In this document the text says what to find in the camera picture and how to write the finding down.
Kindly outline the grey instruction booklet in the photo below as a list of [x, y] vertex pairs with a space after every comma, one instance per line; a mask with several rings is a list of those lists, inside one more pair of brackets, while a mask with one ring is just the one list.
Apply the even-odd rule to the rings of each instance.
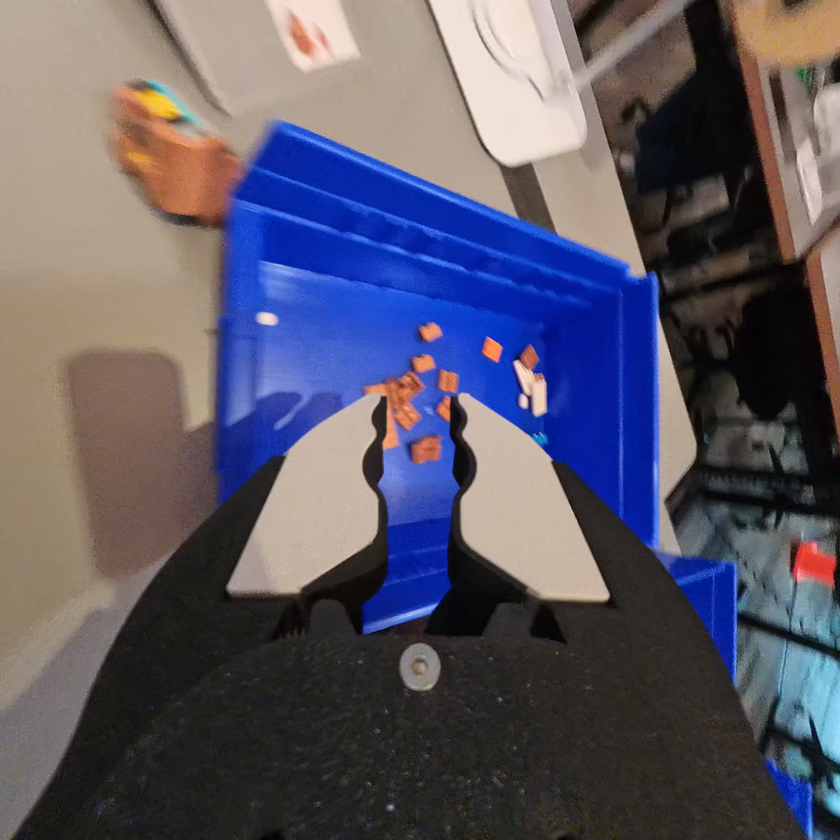
[[361, 67], [343, 2], [150, 5], [206, 95], [231, 116], [312, 96]]

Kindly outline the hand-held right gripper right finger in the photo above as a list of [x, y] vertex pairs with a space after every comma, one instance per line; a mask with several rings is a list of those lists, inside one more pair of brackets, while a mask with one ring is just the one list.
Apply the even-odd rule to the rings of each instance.
[[450, 409], [448, 573], [500, 601], [605, 604], [610, 592], [551, 457], [474, 396]]

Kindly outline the blue plastic bin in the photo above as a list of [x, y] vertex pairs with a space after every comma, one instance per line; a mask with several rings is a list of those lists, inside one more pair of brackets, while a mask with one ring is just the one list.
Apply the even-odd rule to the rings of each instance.
[[[737, 584], [734, 562], [707, 560], [655, 551], [656, 556], [692, 604], [726, 666], [731, 682], [737, 680]], [[774, 761], [764, 761], [794, 819], [804, 835], [812, 838], [812, 785], [796, 780]]]
[[[273, 122], [229, 205], [218, 323], [217, 472], [232, 496], [274, 456], [429, 353], [459, 390], [543, 431], [649, 546], [658, 542], [658, 304], [651, 276], [288, 122]], [[276, 327], [255, 321], [278, 316]], [[436, 322], [444, 337], [421, 343]], [[490, 336], [499, 364], [483, 359]], [[549, 409], [518, 407], [512, 358], [532, 344]], [[388, 575], [370, 634], [429, 614], [448, 589], [454, 448], [434, 414], [384, 454]], [[443, 438], [439, 462], [408, 445]]]

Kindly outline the pile of brown bricks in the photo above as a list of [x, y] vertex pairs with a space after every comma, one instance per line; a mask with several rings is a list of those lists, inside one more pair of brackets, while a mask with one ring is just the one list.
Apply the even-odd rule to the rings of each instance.
[[[436, 322], [420, 324], [416, 333], [421, 343], [434, 343], [444, 337], [443, 330]], [[526, 345], [512, 358], [511, 366], [515, 360], [524, 363], [534, 372], [543, 374], [545, 378], [544, 373], [536, 370], [540, 363], [540, 357], [532, 344]], [[441, 396], [437, 401], [434, 414], [449, 424], [452, 399], [459, 392], [459, 374], [455, 371], [440, 368], [430, 353], [414, 355], [411, 358], [409, 369], [400, 376], [362, 387], [362, 393], [365, 396], [373, 394], [385, 399], [385, 437], [382, 444], [384, 450], [398, 446], [400, 429], [404, 432], [411, 432], [420, 423], [421, 413], [414, 405], [414, 401], [426, 390], [422, 377], [435, 372], [437, 373], [437, 379], [434, 385]], [[419, 437], [408, 445], [408, 453], [415, 466], [437, 463], [443, 454], [443, 438], [435, 434]]]

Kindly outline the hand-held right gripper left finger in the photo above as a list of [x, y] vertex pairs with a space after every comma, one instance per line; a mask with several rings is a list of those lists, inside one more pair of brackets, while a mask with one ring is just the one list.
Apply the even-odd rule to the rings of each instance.
[[228, 596], [334, 600], [362, 613], [387, 574], [379, 488], [387, 417], [384, 395], [364, 395], [288, 450], [227, 581]]

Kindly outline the brown yellow brick assembly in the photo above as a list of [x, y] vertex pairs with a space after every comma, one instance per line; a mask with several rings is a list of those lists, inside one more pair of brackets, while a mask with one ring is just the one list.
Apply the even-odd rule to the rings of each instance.
[[112, 89], [111, 147], [120, 170], [165, 216], [219, 228], [242, 164], [162, 84], [132, 80]]

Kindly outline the grey desk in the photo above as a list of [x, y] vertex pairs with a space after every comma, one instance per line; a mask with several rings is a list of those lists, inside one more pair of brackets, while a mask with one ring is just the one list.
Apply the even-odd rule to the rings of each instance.
[[218, 113], [144, 2], [2, 2], [2, 713], [74, 718], [122, 604], [216, 506], [218, 231], [114, 167], [109, 93], [174, 88], [247, 151], [287, 119], [644, 268], [597, 134], [507, 174], [480, 147], [425, 2], [348, 2], [362, 62]]

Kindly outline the white tablet stand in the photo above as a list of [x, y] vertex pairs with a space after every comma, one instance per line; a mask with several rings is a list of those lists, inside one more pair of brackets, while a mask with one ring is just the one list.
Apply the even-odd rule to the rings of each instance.
[[582, 101], [680, 15], [689, 2], [657, 2], [592, 58], [580, 47], [567, 2], [430, 1], [479, 140], [515, 168], [579, 151], [587, 137]]

